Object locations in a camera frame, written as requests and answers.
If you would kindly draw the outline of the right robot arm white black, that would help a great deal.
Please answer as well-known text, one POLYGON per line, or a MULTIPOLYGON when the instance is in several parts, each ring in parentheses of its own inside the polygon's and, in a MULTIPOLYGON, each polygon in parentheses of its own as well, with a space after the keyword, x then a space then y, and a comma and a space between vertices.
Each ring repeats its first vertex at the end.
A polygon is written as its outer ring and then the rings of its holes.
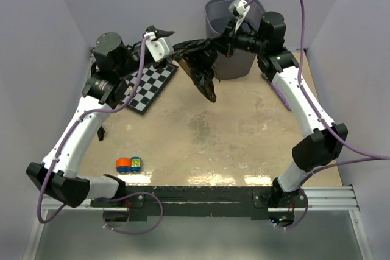
POLYGON ((303 139, 292 148, 292 163, 274 179, 268 203, 284 207, 299 192, 302 181, 309 173, 337 159, 346 139, 345 124, 337 124, 322 109, 306 85, 302 70, 293 53, 284 46, 286 24, 277 12, 266 12, 257 32, 236 28, 231 19, 223 33, 211 38, 211 46, 226 57, 235 50, 256 54, 258 67, 284 96, 302 130, 303 139))

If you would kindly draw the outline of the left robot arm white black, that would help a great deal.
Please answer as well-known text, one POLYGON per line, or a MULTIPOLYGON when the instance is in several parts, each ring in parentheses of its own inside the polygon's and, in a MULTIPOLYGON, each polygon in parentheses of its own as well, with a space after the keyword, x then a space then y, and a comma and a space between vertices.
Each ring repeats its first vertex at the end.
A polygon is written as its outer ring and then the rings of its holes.
POLYGON ((31 162, 26 174, 42 194, 75 208, 86 199, 104 197, 112 206, 126 200, 124 183, 109 175, 82 177, 79 168, 85 152, 104 121, 119 111, 129 86, 125 78, 137 74, 133 90, 136 95, 142 70, 167 65, 174 50, 169 37, 172 31, 149 26, 139 45, 124 44, 116 32, 100 35, 91 51, 91 75, 82 90, 79 104, 64 133, 53 149, 39 162, 31 162))

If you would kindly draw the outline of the black plastic trash bag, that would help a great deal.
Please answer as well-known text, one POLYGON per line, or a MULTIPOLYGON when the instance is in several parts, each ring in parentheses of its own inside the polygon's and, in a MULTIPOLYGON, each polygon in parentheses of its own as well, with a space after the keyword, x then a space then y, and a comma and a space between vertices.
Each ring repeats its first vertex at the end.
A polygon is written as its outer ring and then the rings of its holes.
POLYGON ((218 52, 209 38, 188 40, 173 45, 173 59, 191 79, 197 90, 210 102, 217 96, 213 79, 218 52))

